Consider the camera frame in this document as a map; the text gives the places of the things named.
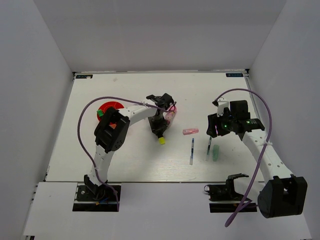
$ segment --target white mounting plate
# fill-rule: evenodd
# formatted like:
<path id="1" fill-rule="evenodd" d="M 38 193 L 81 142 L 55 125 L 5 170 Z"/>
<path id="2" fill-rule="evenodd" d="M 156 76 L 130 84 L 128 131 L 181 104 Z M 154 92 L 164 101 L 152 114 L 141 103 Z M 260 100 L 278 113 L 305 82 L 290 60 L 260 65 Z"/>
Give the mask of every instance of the white mounting plate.
<path id="1" fill-rule="evenodd" d="M 205 183 L 123 183 L 119 212 L 72 212 L 77 183 L 40 182 L 24 235 L 36 240 L 301 240 L 304 215 L 210 213 Z"/>
<path id="2" fill-rule="evenodd" d="M 209 136 L 207 116 L 217 112 L 212 101 L 231 88 L 247 89 L 243 77 L 225 73 L 105 73 L 75 79 L 66 113 L 51 156 L 46 180 L 83 182 L 91 162 L 77 139 L 77 122 L 84 106 L 101 96 L 142 101 L 148 95 L 170 94 L 177 101 L 177 114 L 164 133 L 165 145 L 152 134 L 147 119 L 129 128 L 124 145 L 115 152 L 108 171 L 109 182 L 224 182 L 228 175 L 252 175 L 256 161 L 234 133 L 212 139 L 219 145 L 219 159 L 206 161 Z M 247 100 L 251 117 L 254 108 L 248 92 L 226 94 L 229 101 Z M 95 153 L 96 111 L 108 100 L 98 101 L 86 111 L 81 136 L 90 153 Z M 125 107 L 131 103 L 121 102 Z M 183 135 L 183 129 L 199 128 L 199 133 Z M 194 138 L 193 165 L 189 165 Z M 258 181 L 264 181 L 261 172 Z"/>

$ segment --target gray wall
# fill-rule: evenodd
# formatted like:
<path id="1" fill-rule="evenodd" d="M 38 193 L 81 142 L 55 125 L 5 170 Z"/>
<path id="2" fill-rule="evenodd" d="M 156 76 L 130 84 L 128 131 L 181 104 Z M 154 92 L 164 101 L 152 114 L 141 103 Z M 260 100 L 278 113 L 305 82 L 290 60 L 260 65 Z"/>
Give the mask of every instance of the gray wall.
<path id="1" fill-rule="evenodd" d="M 0 1 L 0 239 L 20 239 L 72 73 L 32 0 Z"/>
<path id="2" fill-rule="evenodd" d="M 285 0 L 34 0 L 72 71 L 250 68 Z"/>
<path id="3" fill-rule="evenodd" d="M 271 109 L 273 146 L 308 182 L 304 215 L 314 240 L 320 240 L 319 10 L 318 0 L 288 1 L 250 71 L 250 84 Z"/>

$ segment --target white tabletop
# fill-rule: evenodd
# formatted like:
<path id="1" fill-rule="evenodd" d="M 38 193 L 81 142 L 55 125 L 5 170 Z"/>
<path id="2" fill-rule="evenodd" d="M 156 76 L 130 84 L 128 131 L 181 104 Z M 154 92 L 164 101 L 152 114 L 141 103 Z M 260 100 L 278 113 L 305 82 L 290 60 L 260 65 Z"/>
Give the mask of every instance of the white tabletop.
<path id="1" fill-rule="evenodd" d="M 234 133 L 212 139 L 219 145 L 219 159 L 205 161 L 209 136 L 207 116 L 217 111 L 212 101 L 231 88 L 247 88 L 243 77 L 226 77 L 225 73 L 114 73 L 94 74 L 90 79 L 75 79 L 66 113 L 51 156 L 46 180 L 83 182 L 91 161 L 77 139 L 77 122 L 84 106 L 92 99 L 113 96 L 142 101 L 148 95 L 170 94 L 177 101 L 177 113 L 164 133 L 160 145 L 147 119 L 129 128 L 124 145 L 115 152 L 108 171 L 109 182 L 223 182 L 228 175 L 254 172 L 256 162 L 250 151 Z M 229 101 L 247 100 L 251 117 L 255 112 L 247 92 L 225 95 Z M 95 153 L 96 111 L 101 100 L 86 111 L 81 137 L 90 153 Z M 121 102 L 125 107 L 131 103 Z M 199 133 L 183 135 L 183 129 L 198 128 Z M 189 165 L 194 138 L 193 165 Z M 261 172 L 258 181 L 263 181 Z"/>

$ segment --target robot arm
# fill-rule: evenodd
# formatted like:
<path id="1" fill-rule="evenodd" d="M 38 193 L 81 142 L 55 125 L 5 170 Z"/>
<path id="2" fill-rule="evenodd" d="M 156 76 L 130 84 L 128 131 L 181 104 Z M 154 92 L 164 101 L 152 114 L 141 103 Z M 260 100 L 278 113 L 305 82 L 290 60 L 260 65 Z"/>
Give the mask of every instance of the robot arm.
<path id="1" fill-rule="evenodd" d="M 208 116 L 207 134 L 215 138 L 230 132 L 238 135 L 248 147 L 254 159 L 258 161 L 263 145 L 266 143 L 265 127 L 257 118 L 251 119 L 248 112 L 248 103 L 245 100 L 229 102 L 219 98 L 214 104 L 218 107 L 217 113 Z M 299 215 L 303 211 L 307 192 L 307 182 L 296 177 L 281 161 L 276 151 L 268 143 L 260 163 L 265 186 L 257 183 L 253 186 L 248 197 L 257 201 L 259 210 L 265 218 Z M 248 177 L 245 174 L 237 178 Z M 244 194 L 248 186 L 248 179 L 232 180 L 231 192 Z"/>
<path id="2" fill-rule="evenodd" d="M 156 105 L 161 109 L 169 109 L 174 101 L 170 95 L 165 93 L 161 97 L 147 96 L 143 103 Z M 159 139 L 163 139 L 163 133 L 169 123 L 164 119 L 163 111 L 160 109 L 146 105 L 133 105 L 119 110 L 110 107 L 104 113 L 94 131 L 96 143 L 94 162 L 98 176 L 103 182 L 108 181 L 111 159 L 115 151 L 124 144 L 128 128 L 145 118 L 148 118 L 152 132 Z M 111 123 L 116 124 L 115 128 L 110 126 Z M 100 189 L 104 188 L 96 176 L 94 166 L 90 173 L 84 176 L 84 184 L 95 196 L 99 194 Z"/>

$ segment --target pen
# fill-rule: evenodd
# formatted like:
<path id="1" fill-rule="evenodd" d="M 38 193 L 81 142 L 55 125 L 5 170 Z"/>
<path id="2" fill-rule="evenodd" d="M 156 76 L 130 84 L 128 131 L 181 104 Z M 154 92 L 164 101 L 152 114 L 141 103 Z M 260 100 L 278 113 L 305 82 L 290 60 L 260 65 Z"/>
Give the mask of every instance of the pen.
<path id="1" fill-rule="evenodd" d="M 192 143 L 191 143 L 191 156 L 190 156 L 190 161 L 189 164 L 192 165 L 194 163 L 194 146 L 195 146 L 195 139 L 192 138 Z"/>
<path id="2" fill-rule="evenodd" d="M 206 160 L 206 161 L 209 161 L 210 147 L 211 147 L 211 139 L 212 139 L 212 137 L 209 138 L 208 149 L 207 149 L 207 151 L 206 151 L 206 157 L 205 157 L 205 160 Z"/>

